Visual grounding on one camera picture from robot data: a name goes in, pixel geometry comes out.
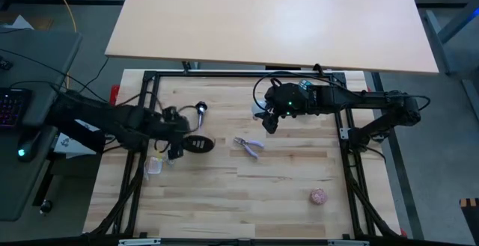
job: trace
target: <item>wood plank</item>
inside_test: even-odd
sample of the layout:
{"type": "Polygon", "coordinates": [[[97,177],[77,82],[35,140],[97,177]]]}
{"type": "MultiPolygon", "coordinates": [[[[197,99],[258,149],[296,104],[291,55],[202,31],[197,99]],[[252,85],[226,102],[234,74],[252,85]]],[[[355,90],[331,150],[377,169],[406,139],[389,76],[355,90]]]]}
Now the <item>wood plank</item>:
{"type": "MultiPolygon", "coordinates": [[[[137,94],[142,76],[142,70],[124,72],[119,102],[137,94]]],[[[346,72],[346,77],[348,87],[364,88],[362,73],[346,72]]],[[[281,120],[278,135],[267,135],[261,122],[251,118],[251,89],[255,82],[248,78],[162,78],[159,97],[163,107],[194,105],[207,99],[209,108],[202,131],[216,139],[216,147],[205,154],[186,152],[173,166],[164,164],[160,175],[149,175],[141,190],[136,233],[210,239],[340,239],[344,233],[352,234],[334,116],[281,120]],[[234,86],[234,97],[223,95],[226,84],[234,86]],[[247,155],[233,142],[235,136],[263,142],[265,148],[257,150],[260,158],[255,161],[247,155]],[[328,194],[324,205],[310,203],[309,194],[314,188],[328,194]]],[[[268,82],[261,83],[258,92],[264,93],[268,87],[268,82]]],[[[192,125],[196,124],[195,110],[185,110],[183,114],[192,125]]],[[[355,119],[369,122],[373,115],[371,111],[359,112],[355,119]]],[[[371,146],[380,150],[377,145],[371,146]]],[[[148,156],[161,157],[153,143],[148,156]]],[[[362,158],[370,200],[391,228],[399,232],[384,161],[372,152],[363,153],[362,158]]],[[[115,204],[125,161],[123,149],[102,157],[85,232],[94,229],[115,204]]],[[[365,230],[364,215],[361,210],[359,213],[365,230]]]]}
{"type": "Polygon", "coordinates": [[[414,0],[126,0],[106,54],[439,72],[414,0]]]}

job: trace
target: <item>light wood tabletop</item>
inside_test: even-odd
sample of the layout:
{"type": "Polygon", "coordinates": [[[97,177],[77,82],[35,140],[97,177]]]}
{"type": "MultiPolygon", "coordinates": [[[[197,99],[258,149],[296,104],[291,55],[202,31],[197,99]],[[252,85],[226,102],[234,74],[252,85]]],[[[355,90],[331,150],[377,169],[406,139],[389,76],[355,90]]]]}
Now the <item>light wood tabletop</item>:
{"type": "MultiPolygon", "coordinates": [[[[144,70],[125,70],[118,102],[139,93],[144,70]]],[[[348,88],[366,88],[363,72],[346,72],[348,88]]],[[[298,82],[298,79],[281,79],[298,82]]],[[[173,166],[143,181],[135,232],[162,238],[304,238],[340,239],[352,232],[334,115],[281,120],[269,135],[251,117],[255,78],[163,77],[159,99],[163,107],[208,104],[203,134],[216,139],[205,154],[185,152],[173,166]],[[261,141],[256,162],[233,142],[235,136],[261,141]],[[322,188],[328,201],[313,205],[311,190],[322,188]]],[[[258,98],[270,83],[257,88],[258,98]]],[[[182,112],[192,125],[195,109],[182,112]]],[[[373,120],[371,110],[353,112],[357,126],[373,120]]],[[[377,144],[371,147],[381,150],[377,144]]],[[[152,144],[148,156],[159,157],[152,144]]],[[[103,155],[84,231],[91,231],[118,199],[126,150],[103,155]]],[[[378,213],[399,232],[394,201],[383,159],[362,153],[370,200],[378,213]]],[[[359,202],[359,218],[365,228],[359,202]]],[[[126,225],[129,205],[123,214],[126,225]]]]}
{"type": "Polygon", "coordinates": [[[438,72],[414,0],[126,0],[106,54],[438,72]]]}

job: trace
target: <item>pink ball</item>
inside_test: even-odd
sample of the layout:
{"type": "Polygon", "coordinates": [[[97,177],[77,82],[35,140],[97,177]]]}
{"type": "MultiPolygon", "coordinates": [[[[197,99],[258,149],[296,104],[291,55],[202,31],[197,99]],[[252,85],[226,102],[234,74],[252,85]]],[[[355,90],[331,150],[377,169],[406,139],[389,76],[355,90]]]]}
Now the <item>pink ball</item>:
{"type": "Polygon", "coordinates": [[[311,201],[316,205],[323,205],[328,200],[328,196],[323,189],[314,189],[311,191],[311,201]]]}

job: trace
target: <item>floor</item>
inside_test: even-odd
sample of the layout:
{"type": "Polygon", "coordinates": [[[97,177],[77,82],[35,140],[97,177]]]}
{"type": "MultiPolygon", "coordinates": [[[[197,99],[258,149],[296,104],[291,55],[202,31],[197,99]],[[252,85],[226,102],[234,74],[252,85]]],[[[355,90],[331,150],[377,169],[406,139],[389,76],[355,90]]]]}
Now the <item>floor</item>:
{"type": "MultiPolygon", "coordinates": [[[[420,3],[464,1],[466,0],[417,0],[420,3]]],[[[62,5],[14,4],[10,10],[26,16],[52,17],[52,30],[72,31],[70,18],[62,5]]],[[[70,71],[72,76],[86,82],[97,74],[106,59],[103,53],[120,10],[121,7],[118,6],[72,6],[78,30],[84,37],[70,71]]],[[[457,12],[457,9],[434,9],[442,25],[457,12]]],[[[479,19],[476,19],[446,45],[460,68],[478,66],[478,35],[479,19]]],[[[203,65],[207,69],[225,67],[263,69],[262,66],[203,65]]],[[[91,84],[91,89],[108,98],[111,86],[120,83],[121,74],[126,68],[180,69],[181,64],[171,61],[110,59],[100,78],[91,84]]],[[[479,122],[461,84],[443,74],[414,76],[382,73],[381,78],[385,90],[425,94],[432,99],[431,106],[424,110],[423,120],[417,126],[413,129],[397,128],[425,239],[473,244],[458,200],[477,197],[479,192],[475,176],[479,166],[479,158],[476,156],[479,150],[479,122]]],[[[383,144],[383,150],[387,159],[391,159],[387,142],[383,144]]],[[[78,164],[77,169],[81,170],[80,166],[82,164],[78,164]]],[[[387,161],[387,168],[400,225],[410,234],[393,161],[387,161]]],[[[17,222],[0,223],[0,242],[78,235],[82,230],[93,184],[94,179],[91,177],[55,178],[49,192],[49,198],[55,203],[52,213],[44,218],[38,214],[37,209],[28,207],[17,222]]]]}

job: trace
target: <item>beige desk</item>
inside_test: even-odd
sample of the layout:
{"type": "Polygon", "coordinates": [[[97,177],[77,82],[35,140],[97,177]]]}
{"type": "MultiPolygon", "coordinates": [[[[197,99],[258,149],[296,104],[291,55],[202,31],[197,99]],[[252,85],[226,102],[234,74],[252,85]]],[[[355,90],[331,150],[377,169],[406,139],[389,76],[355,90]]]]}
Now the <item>beige desk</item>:
{"type": "MultiPolygon", "coordinates": [[[[118,102],[139,92],[142,77],[143,70],[125,70],[118,102]]],[[[207,154],[186,152],[174,166],[165,164],[160,175],[150,175],[143,182],[137,233],[210,239],[340,239],[344,233],[353,234],[334,115],[281,120],[277,132],[268,135],[260,121],[251,118],[251,91],[256,81],[161,79],[159,98],[164,107],[194,105],[199,100],[208,104],[204,130],[216,139],[216,147],[207,154]],[[266,145],[258,162],[233,143],[235,136],[266,145]],[[326,204],[310,204],[308,195],[313,188],[325,189],[329,196],[326,204]]],[[[347,72],[347,83],[351,90],[366,88],[362,72],[347,72]]],[[[258,97],[269,86],[267,81],[261,83],[258,97]]],[[[197,122],[195,110],[185,110],[184,114],[193,124],[197,122]]],[[[373,113],[357,110],[354,118],[357,126],[363,126],[373,120],[373,113]]],[[[148,155],[157,156],[152,147],[148,155]]],[[[370,200],[391,228],[399,232],[384,161],[375,153],[362,155],[370,200]]],[[[85,231],[97,227],[117,201],[125,161],[126,151],[122,149],[103,155],[85,231]]],[[[362,207],[359,208],[366,230],[362,207]]],[[[128,210],[126,206],[123,226],[128,210]]]]}
{"type": "Polygon", "coordinates": [[[438,72],[414,0],[126,0],[106,54],[438,72]]]}

